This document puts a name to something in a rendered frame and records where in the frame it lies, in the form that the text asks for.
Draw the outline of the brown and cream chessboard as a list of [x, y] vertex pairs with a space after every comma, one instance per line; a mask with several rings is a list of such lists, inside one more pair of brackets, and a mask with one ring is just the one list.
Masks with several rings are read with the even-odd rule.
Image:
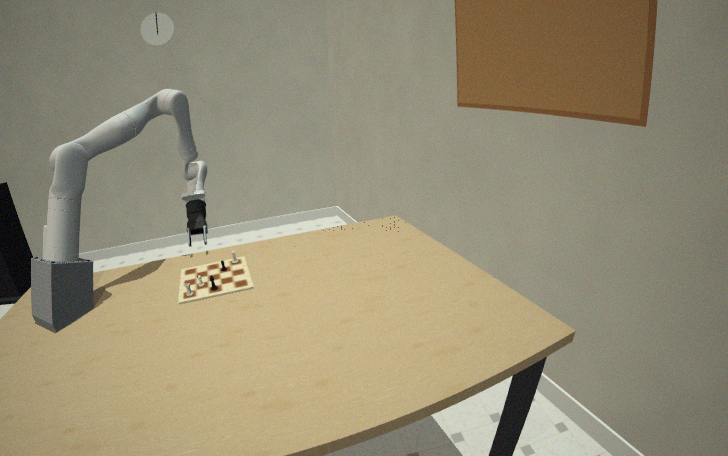
[[[179, 304], [231, 294], [244, 290], [253, 289], [253, 283], [246, 264], [245, 257], [237, 258], [238, 263], [232, 263], [233, 259], [224, 260], [226, 271], [221, 271], [221, 261], [210, 264], [181, 269]], [[210, 276], [213, 276], [214, 283], [218, 287], [212, 291]], [[201, 276], [205, 284], [199, 287], [198, 276]], [[190, 283], [190, 289], [194, 293], [187, 296], [185, 284]]]

